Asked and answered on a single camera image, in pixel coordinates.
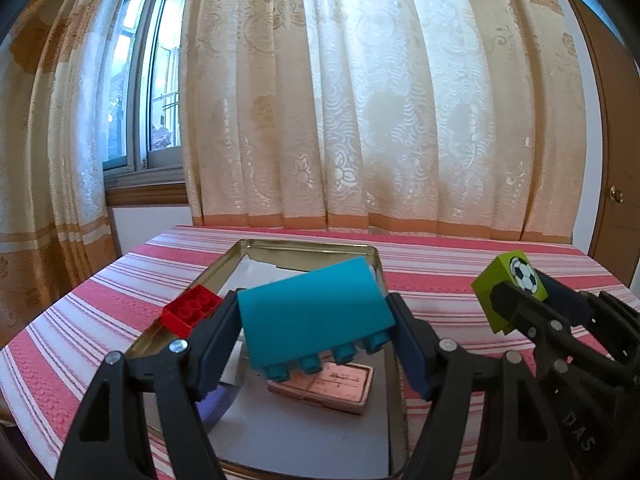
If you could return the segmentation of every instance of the pink striped tablecloth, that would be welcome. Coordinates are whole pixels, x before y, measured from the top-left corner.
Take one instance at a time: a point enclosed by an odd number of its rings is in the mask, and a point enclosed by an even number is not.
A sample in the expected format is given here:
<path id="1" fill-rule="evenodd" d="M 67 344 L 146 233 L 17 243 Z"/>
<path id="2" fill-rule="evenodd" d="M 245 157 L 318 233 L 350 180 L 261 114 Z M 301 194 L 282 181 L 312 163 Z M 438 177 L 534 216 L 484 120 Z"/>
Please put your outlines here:
<path id="1" fill-rule="evenodd" d="M 530 359 L 532 344 L 519 332 L 495 335 L 471 290 L 472 280 L 499 253 L 520 248 L 532 263 L 579 290 L 606 290 L 629 305 L 640 301 L 599 264 L 571 246 L 461 238 L 309 233 L 177 226 L 140 245 L 55 303 L 0 352 L 2 393 L 31 449 L 50 475 L 73 416 L 98 365 L 113 349 L 125 351 L 209 264 L 240 238 L 294 239 L 374 245 L 390 290 L 441 337 L 467 349 Z M 575 335 L 593 342 L 583 329 Z M 406 388 L 410 445 L 428 406 Z M 455 478 L 468 477 L 481 421 L 474 396 Z M 162 442 L 152 440 L 158 478 L 173 478 Z"/>

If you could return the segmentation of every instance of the green block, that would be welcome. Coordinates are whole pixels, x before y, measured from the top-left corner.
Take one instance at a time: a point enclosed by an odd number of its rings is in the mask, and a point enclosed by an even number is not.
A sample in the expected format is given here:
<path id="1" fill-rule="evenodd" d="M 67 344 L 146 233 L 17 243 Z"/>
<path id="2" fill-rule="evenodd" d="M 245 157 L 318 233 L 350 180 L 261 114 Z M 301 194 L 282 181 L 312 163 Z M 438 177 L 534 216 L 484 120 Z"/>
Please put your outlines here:
<path id="1" fill-rule="evenodd" d="M 494 333 L 502 330 L 506 335 L 513 330 L 513 326 L 494 310 L 490 298 L 494 286 L 502 282 L 511 282 L 540 301 L 546 300 L 548 294 L 533 266 L 529 263 L 529 259 L 522 251 L 500 254 L 492 261 L 474 280 L 471 288 L 474 290 L 482 310 L 484 310 L 491 330 Z"/>

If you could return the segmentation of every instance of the wooden door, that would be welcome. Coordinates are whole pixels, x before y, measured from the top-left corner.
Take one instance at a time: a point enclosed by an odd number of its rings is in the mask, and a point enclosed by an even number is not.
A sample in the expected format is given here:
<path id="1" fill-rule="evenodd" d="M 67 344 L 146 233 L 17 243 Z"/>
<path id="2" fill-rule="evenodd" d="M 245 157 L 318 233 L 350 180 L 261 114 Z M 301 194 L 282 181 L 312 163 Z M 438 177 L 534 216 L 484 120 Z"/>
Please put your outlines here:
<path id="1" fill-rule="evenodd" d="M 602 189 L 589 256 L 629 286 L 640 256 L 640 77 L 602 20 L 581 0 L 569 1 L 591 54 L 602 114 Z"/>

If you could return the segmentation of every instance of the white wall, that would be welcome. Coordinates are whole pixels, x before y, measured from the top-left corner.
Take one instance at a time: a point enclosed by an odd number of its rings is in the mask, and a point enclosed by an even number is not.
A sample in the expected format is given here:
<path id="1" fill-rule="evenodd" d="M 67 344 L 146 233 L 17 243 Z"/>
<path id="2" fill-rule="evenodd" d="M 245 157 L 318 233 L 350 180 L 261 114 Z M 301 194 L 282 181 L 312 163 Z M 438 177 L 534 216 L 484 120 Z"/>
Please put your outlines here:
<path id="1" fill-rule="evenodd" d="M 574 226 L 574 246 L 583 253 L 589 251 L 593 229 L 600 201 L 600 185 L 602 180 L 602 120 L 600 118 L 600 101 L 598 87 L 591 64 L 591 57 L 584 41 L 584 36 L 569 0 L 558 0 L 569 33 L 574 37 L 575 52 L 580 65 L 582 88 L 584 89 L 584 107 L 587 121 L 587 157 L 582 183 L 582 196 L 578 216 Z"/>
<path id="2" fill-rule="evenodd" d="M 192 225 L 189 206 L 109 207 L 111 231 L 118 254 L 151 240 L 174 225 Z"/>

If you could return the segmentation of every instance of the teal lego block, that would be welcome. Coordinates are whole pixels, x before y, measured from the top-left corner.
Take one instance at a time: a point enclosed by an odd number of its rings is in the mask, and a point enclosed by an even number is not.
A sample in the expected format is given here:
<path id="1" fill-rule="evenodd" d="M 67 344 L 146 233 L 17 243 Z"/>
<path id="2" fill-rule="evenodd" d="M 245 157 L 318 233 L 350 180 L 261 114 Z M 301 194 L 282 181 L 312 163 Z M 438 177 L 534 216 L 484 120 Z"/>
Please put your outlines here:
<path id="1" fill-rule="evenodd" d="M 339 364 L 353 359 L 355 343 L 377 352 L 395 325 L 364 258 L 241 290 L 238 304 L 251 366 L 274 381 L 294 365 L 317 372 L 325 350 Z"/>

